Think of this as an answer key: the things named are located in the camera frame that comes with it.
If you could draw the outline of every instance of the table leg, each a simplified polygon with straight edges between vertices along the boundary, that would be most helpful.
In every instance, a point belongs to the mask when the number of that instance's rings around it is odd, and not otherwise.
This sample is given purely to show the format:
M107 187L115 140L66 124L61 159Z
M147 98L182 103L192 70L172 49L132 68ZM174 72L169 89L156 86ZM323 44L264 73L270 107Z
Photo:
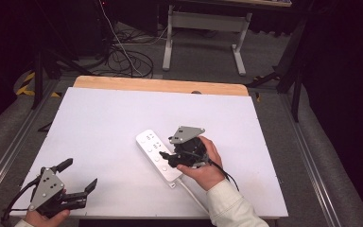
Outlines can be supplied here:
M172 57L172 15L173 6L169 6L169 11L167 13L167 38L166 46L164 48L164 64L162 66L163 70L168 71L170 69L170 59Z
M240 49L243 45L244 38L246 37L247 29L249 28L250 20L252 13L247 13L246 20L243 22L243 26L241 27L240 37L238 40L238 44L232 45L232 51L234 54L235 64L237 65L238 75L246 76L246 69L244 68L243 60L241 59Z

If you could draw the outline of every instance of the gray floor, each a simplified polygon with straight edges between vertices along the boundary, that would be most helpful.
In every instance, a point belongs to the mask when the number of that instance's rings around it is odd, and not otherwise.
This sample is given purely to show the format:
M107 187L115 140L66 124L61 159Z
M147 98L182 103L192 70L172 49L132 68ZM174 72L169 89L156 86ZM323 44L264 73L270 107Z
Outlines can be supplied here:
M197 32L181 31L173 40L173 58L168 72L162 70L164 40L150 45L125 47L146 53L152 58L155 78L248 83L256 76L273 71L272 66L277 65L289 38L249 32L241 50L247 70L245 77L238 76L231 51L231 44L237 40L237 34L218 32L213 38L204 38ZM46 81L45 84L52 83L55 92L65 93L66 88L72 86L76 75L67 72L61 80ZM302 91L300 104L300 123L296 124L291 121L290 113L286 110L290 94L277 94L274 90L276 83L271 81L249 92L254 98L289 213L288 218L277 221L278 226L363 226L363 203L312 113L305 90ZM30 110L32 101L33 96L18 96L15 103L0 116L0 162L4 155L13 153L16 156L12 163L8 163L8 171L0 175L0 217L2 209L20 189L19 184L43 143L45 133L37 132L37 129L54 119L61 97L48 97L39 112ZM29 129L22 130L25 120L30 116L35 116L33 124ZM16 137L19 131L26 132L22 142L18 142L19 138ZM319 193L322 188L325 189L323 194ZM268 223L270 226L275 225L274 220ZM69 218L62 226L78 226L78 220Z

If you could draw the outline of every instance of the power strip outlet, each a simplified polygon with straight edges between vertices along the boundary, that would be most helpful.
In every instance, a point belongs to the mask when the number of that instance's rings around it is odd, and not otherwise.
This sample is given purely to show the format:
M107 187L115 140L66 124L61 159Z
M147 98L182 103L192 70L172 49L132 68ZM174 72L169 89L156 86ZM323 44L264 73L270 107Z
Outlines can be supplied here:
M164 145L161 139L152 130L146 130L136 136L137 145L141 151L146 155L149 161L154 165L155 169L160 173L165 182L174 188L176 186L176 180L182 176L182 173L178 169L169 165L159 151L166 152L168 154L174 154Z

